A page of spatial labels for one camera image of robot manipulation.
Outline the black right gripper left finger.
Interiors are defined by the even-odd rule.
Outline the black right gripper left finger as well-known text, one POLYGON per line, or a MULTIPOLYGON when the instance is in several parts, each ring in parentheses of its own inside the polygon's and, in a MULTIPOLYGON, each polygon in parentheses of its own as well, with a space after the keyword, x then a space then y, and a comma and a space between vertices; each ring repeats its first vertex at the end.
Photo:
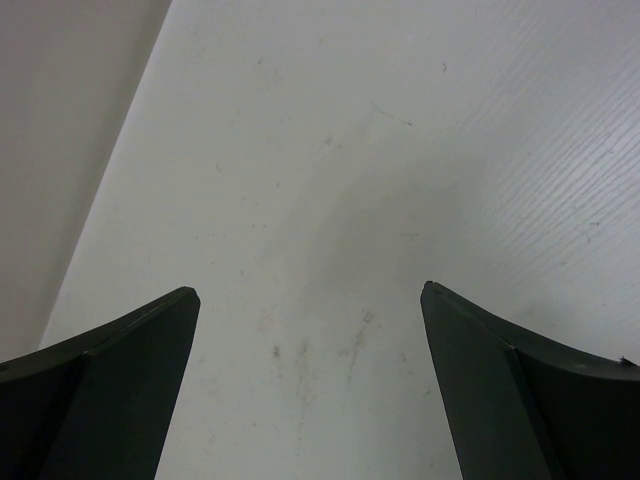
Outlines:
POLYGON ((154 478, 199 309, 181 287, 2 363, 2 478, 154 478))

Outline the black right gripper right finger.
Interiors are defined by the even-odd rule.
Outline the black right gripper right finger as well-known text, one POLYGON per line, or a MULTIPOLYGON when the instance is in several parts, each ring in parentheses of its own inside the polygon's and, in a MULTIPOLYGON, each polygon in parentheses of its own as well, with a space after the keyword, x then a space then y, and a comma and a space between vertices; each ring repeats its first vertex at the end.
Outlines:
POLYGON ((420 302, 463 478, 638 478, 638 365, 546 338, 435 282, 420 302))

